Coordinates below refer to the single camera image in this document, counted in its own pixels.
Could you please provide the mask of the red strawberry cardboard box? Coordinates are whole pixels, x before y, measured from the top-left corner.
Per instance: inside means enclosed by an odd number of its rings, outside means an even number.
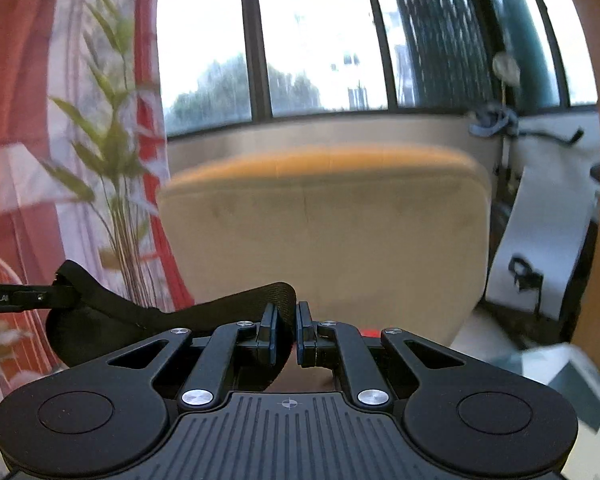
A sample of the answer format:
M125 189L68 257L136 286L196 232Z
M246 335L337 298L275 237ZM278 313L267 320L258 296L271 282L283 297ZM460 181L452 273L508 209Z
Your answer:
M364 337L379 338L381 335L381 330L369 330L368 328L361 328L358 331Z

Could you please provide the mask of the beige chair backrest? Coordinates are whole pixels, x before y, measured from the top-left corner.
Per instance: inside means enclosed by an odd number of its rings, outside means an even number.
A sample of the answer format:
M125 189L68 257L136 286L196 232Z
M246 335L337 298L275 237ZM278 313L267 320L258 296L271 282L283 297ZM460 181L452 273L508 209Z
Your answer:
M486 284L491 195L462 151L340 145L209 162L157 204L199 302L285 282L318 320L449 344Z

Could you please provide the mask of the red white printed curtain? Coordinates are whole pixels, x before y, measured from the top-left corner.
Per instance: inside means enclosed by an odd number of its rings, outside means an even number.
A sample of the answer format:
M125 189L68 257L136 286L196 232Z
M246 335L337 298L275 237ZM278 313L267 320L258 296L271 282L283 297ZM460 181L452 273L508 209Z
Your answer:
M192 303L158 217L169 177L157 0L0 0L0 284L72 260L145 307Z

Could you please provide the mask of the black exercise bike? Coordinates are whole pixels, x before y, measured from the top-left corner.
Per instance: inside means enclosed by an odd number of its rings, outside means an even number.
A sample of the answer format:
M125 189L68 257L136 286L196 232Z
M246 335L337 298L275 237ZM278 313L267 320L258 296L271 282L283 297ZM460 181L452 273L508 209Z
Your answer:
M497 306L558 320L567 287L598 216L600 116L588 112L518 117L501 104L480 107L469 132L503 143L495 212L505 228L486 284Z

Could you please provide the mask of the tall green bamboo plant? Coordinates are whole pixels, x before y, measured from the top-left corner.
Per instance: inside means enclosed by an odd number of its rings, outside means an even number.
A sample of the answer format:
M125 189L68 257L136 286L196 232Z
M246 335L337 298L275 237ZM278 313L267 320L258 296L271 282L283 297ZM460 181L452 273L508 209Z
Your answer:
M151 191L159 83L136 71L136 0L69 0L56 12L47 111L55 147L43 167L76 204L68 258L143 307L170 306Z

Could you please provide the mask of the white board leaning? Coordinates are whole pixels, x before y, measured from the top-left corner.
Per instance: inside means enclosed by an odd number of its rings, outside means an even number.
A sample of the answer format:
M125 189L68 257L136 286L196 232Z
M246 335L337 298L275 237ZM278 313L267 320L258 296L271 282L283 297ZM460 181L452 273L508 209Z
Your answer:
M556 320L594 214L597 185L587 174L558 181L539 169L522 173L512 213L486 283L486 300ZM524 292L509 263L523 258L543 278L541 290Z

